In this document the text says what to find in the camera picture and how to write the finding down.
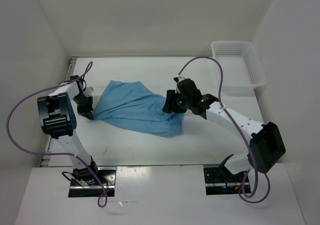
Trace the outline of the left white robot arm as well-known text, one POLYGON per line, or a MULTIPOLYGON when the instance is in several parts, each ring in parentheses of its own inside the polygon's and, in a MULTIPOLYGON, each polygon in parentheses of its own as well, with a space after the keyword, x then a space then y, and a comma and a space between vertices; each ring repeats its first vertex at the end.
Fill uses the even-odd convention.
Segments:
POLYGON ((87 89, 85 80, 78 75, 71 76, 70 80, 61 85, 49 95, 37 99, 41 129, 56 140, 65 153, 71 154, 72 176, 75 181, 83 181, 89 186, 97 185, 100 172, 77 135, 77 118, 72 106, 74 101, 78 114, 92 120, 92 90, 87 89))

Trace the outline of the light blue shorts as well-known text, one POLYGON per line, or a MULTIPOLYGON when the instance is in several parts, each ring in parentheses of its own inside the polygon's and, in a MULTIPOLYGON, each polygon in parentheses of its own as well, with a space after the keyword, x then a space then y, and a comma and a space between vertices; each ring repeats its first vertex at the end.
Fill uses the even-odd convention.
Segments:
POLYGON ((135 132, 175 137, 182 133, 184 115, 165 113, 165 97, 151 92, 140 81, 111 80, 101 94, 93 119, 135 132))

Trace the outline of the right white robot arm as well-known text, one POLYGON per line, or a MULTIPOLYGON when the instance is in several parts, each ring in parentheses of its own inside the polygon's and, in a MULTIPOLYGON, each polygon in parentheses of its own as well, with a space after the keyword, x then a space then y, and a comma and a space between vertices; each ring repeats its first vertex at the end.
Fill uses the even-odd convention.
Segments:
POLYGON ((286 153, 280 130, 275 123, 263 124, 227 108, 212 94, 202 94, 189 78, 179 81, 175 89, 167 90, 162 110, 169 114, 191 111, 244 139, 248 153, 231 154, 220 164, 219 176, 225 182, 232 181, 242 171, 252 169, 266 174, 286 153))

